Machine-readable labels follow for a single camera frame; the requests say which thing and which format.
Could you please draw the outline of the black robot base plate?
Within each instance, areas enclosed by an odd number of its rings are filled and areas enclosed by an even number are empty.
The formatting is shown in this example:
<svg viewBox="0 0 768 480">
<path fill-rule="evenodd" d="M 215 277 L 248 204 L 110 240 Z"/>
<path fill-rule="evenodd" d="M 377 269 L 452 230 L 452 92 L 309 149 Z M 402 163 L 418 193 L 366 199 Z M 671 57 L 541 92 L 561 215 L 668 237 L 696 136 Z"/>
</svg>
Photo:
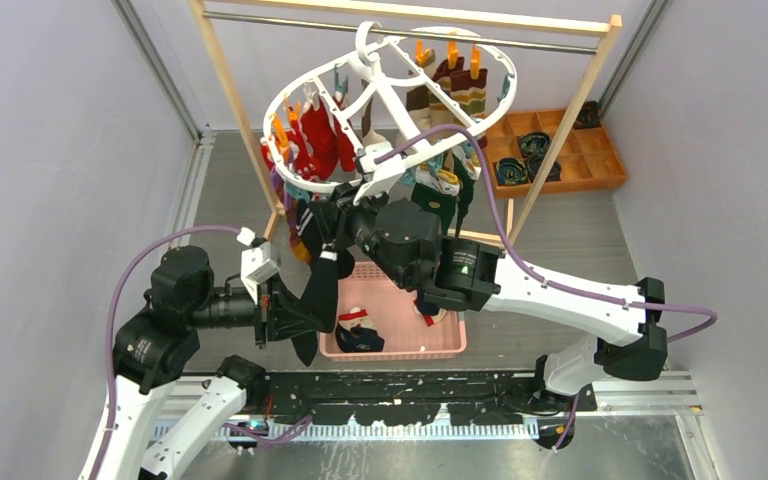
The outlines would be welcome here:
<svg viewBox="0 0 768 480">
<path fill-rule="evenodd" d="M 322 426 L 351 420 L 425 426 L 446 414 L 456 426 L 513 425 L 527 415 L 565 418 L 573 404 L 559 397 L 539 403 L 530 371 L 297 371 L 230 378 L 246 389 L 242 413 L 266 413 L 285 424 L 308 417 Z"/>
</svg>

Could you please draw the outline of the navy santa sock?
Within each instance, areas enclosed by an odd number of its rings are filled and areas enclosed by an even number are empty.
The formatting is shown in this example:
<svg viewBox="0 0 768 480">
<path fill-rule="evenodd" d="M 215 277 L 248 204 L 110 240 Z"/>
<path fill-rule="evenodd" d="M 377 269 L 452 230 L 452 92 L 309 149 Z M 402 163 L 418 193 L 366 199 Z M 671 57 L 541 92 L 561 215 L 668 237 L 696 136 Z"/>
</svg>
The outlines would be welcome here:
<svg viewBox="0 0 768 480">
<path fill-rule="evenodd" d="M 335 337 L 343 353 L 381 352 L 385 346 L 367 310 L 360 307 L 338 315 Z"/>
<path fill-rule="evenodd" d="M 440 323 L 448 314 L 445 309 L 442 309 L 431 302 L 419 299 L 414 300 L 414 311 L 428 327 Z"/>
</svg>

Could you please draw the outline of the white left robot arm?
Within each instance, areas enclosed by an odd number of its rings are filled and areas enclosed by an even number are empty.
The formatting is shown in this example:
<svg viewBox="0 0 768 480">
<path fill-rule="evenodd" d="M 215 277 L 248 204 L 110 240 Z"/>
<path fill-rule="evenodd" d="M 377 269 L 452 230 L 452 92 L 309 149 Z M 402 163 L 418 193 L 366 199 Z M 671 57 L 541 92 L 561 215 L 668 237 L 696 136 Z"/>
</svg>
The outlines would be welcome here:
<svg viewBox="0 0 768 480">
<path fill-rule="evenodd" d="M 228 419 L 258 412 L 269 398 L 264 367 L 233 354 L 205 393 L 159 441 L 151 431 L 162 407 L 200 348 L 198 332 L 251 327 L 257 341 L 289 339 L 310 365 L 319 333 L 336 324 L 340 256 L 331 248 L 314 260 L 301 296 L 283 283 L 271 246 L 247 250 L 253 269 L 244 287 L 214 283 L 207 252 L 167 252 L 152 272 L 144 307 L 112 338 L 112 384 L 80 474 L 83 479 L 176 479 Z"/>
</svg>

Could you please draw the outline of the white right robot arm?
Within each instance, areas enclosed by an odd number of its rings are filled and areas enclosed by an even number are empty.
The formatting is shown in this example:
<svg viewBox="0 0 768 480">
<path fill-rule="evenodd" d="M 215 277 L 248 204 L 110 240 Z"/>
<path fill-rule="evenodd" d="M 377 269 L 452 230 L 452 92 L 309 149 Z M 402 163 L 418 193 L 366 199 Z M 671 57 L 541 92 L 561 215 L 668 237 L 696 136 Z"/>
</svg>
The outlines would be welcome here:
<svg viewBox="0 0 768 480">
<path fill-rule="evenodd" d="M 510 247 L 452 237 L 440 219 L 401 199 L 354 199 L 340 185 L 310 206 L 317 226 L 339 250 L 361 250 L 398 288 L 448 311 L 489 311 L 538 317 L 585 332 L 585 337 L 535 364 L 531 397 L 556 410 L 604 376 L 657 379 L 668 357 L 659 314 L 645 306 L 664 300 L 661 281 L 610 285 L 536 270 Z"/>
</svg>

